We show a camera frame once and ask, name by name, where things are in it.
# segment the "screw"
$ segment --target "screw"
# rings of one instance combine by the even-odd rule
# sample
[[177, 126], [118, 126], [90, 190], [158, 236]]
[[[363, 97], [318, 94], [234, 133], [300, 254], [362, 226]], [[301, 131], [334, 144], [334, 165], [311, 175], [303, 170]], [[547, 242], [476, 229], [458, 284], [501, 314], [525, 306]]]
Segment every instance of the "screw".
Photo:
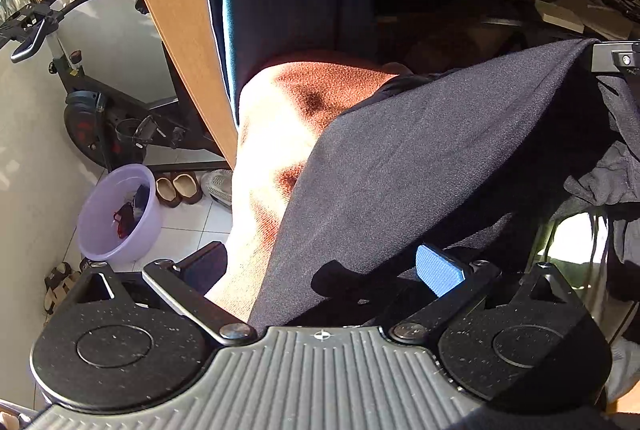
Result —
[[220, 328], [220, 336], [227, 340], [245, 340], [254, 335], [254, 328], [247, 324], [227, 324]]
[[403, 343], [414, 343], [427, 336], [427, 329], [415, 322], [402, 322], [392, 327], [391, 335]]

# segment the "white tile floor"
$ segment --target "white tile floor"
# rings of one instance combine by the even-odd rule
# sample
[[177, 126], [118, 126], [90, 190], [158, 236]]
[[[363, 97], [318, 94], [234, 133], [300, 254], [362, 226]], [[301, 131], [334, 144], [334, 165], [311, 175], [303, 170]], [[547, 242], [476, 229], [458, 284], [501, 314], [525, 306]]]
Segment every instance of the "white tile floor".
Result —
[[[172, 150], [147, 147], [145, 163], [186, 163], [215, 161], [216, 156], [206, 150]], [[139, 271], [156, 259], [180, 261], [211, 241], [226, 242], [231, 231], [231, 212], [208, 195], [194, 205], [180, 204], [176, 208], [162, 208], [162, 229], [151, 250], [135, 263], [116, 265], [115, 271]], [[78, 269], [82, 255], [74, 233], [66, 251], [65, 261]]]

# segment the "sandal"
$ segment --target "sandal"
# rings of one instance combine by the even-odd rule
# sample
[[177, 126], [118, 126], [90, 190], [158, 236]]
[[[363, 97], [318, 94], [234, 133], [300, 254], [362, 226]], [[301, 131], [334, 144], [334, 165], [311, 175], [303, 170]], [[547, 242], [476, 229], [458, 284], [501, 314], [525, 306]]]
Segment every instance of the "sandal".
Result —
[[44, 311], [48, 315], [54, 313], [79, 277], [80, 274], [77, 271], [73, 271], [68, 263], [60, 263], [51, 270], [49, 276], [44, 279], [47, 287], [47, 292], [44, 296]]
[[202, 199], [202, 188], [193, 172], [174, 174], [172, 182], [185, 203], [193, 205]]

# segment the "black plastic mount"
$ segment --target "black plastic mount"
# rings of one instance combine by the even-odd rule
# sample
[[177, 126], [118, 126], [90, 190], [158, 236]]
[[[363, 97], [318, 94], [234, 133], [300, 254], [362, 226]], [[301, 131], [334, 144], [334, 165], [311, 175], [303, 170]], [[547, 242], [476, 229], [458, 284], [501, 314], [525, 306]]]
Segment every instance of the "black plastic mount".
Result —
[[84, 412], [157, 404], [202, 370], [211, 347], [196, 324], [136, 304], [106, 263], [87, 267], [31, 351], [52, 400]]
[[452, 378], [494, 408], [551, 413], [596, 403], [611, 368], [609, 344], [549, 263], [520, 279], [508, 304], [451, 323], [437, 354]]
[[640, 74], [640, 42], [600, 42], [593, 44], [585, 52], [584, 60], [594, 74], [620, 74], [637, 76]]

